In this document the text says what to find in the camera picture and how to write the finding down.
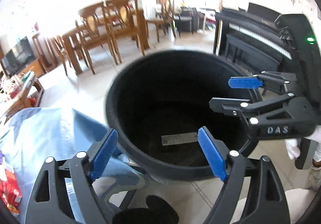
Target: wooden chair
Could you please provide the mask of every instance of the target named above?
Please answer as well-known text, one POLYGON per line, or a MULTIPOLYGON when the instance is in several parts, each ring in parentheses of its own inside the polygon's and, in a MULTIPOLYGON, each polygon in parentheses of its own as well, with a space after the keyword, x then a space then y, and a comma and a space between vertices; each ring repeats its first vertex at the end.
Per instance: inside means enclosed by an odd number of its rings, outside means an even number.
POLYGON ((106 14, 110 29, 111 42, 121 63, 121 57, 117 45, 117 39, 132 37, 136 40, 137 48, 139 49, 139 40, 141 39, 141 31, 139 19, 137 19, 137 27, 134 25, 133 14, 137 13, 137 0, 106 0, 106 14), (130 2, 134 2, 135 9, 131 7, 130 2))
POLYGON ((176 38, 175 28, 174 28, 174 0, 163 0, 162 2, 162 12, 159 18, 147 19, 147 23, 152 23, 156 25, 157 41, 159 42, 159 27, 163 29, 164 34, 166 34, 165 25, 169 24, 172 27, 173 35, 176 38))
POLYGON ((110 33, 109 33, 109 25, 106 19, 104 3, 98 3, 89 7, 86 7, 80 11, 78 11, 79 16, 82 18, 82 26, 78 25, 78 21, 76 20, 77 32, 80 38, 81 47, 84 54, 84 59, 87 59, 86 65, 88 64, 92 73, 95 74, 92 61, 89 55, 88 50, 93 49, 97 46, 102 46, 102 44, 107 43, 110 49, 110 53, 114 58, 116 64, 117 59, 115 56, 115 52, 113 50, 111 41, 110 41, 110 33), (102 10, 103 22, 101 22, 96 14, 98 9, 102 10), (105 26, 106 34, 100 34, 98 28, 100 26, 105 26))
POLYGON ((53 46, 54 50, 57 52, 62 64, 64 65, 66 76, 68 76, 65 58, 67 57, 70 67, 71 67, 71 62, 62 38, 60 36, 57 36, 56 38, 50 38, 49 42, 53 46))

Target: black office chair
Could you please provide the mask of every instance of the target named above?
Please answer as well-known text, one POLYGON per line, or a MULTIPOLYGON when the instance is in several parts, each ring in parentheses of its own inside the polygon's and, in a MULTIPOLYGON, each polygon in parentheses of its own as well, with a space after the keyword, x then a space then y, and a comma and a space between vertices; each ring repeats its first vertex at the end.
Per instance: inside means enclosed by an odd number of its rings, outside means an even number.
POLYGON ((179 32, 179 37, 181 31, 191 31, 194 34, 194 11, 192 8, 184 8, 182 7, 182 13, 178 16, 175 16, 175 26, 177 31, 179 32))

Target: piano keyboard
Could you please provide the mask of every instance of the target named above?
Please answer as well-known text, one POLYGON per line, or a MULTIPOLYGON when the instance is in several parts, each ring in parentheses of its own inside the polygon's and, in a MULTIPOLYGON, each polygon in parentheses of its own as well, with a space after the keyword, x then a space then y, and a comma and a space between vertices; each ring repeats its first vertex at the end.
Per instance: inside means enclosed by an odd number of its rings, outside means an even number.
POLYGON ((254 38, 256 40, 261 41, 262 43, 268 45, 269 47, 275 49, 277 52, 279 52, 282 55, 286 56, 288 59, 292 60, 292 56, 288 51, 286 51, 284 48, 280 47, 279 45, 273 43, 272 41, 266 39, 265 37, 262 37, 261 35, 256 34, 256 33, 252 32, 252 31, 250 31, 250 30, 248 30, 246 28, 243 28, 243 27, 240 27, 238 25, 231 24, 231 23, 230 23, 230 28, 234 29, 234 30, 236 30, 238 32, 241 32, 241 33, 243 33, 245 35, 248 35, 248 36, 250 36, 250 37, 252 37, 252 38, 254 38))

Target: wooden cabinet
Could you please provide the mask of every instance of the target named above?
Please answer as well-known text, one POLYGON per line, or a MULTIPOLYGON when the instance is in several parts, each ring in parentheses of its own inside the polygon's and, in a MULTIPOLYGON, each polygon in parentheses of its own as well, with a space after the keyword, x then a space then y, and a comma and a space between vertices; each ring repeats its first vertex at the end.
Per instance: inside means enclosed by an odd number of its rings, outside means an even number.
POLYGON ((28 71, 33 71, 35 72, 35 75, 37 78, 41 77, 44 74, 44 71, 41 68, 41 64, 39 59, 36 59, 34 62, 32 62, 31 64, 27 65, 21 72, 22 73, 26 73, 28 71))

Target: barcode sticker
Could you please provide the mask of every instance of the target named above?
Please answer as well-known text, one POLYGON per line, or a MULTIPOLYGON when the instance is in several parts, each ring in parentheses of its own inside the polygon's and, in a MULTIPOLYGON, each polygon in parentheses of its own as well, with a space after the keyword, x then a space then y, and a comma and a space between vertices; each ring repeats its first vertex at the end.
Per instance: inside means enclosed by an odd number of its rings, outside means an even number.
POLYGON ((197 142, 197 133, 162 135, 162 146, 197 142))

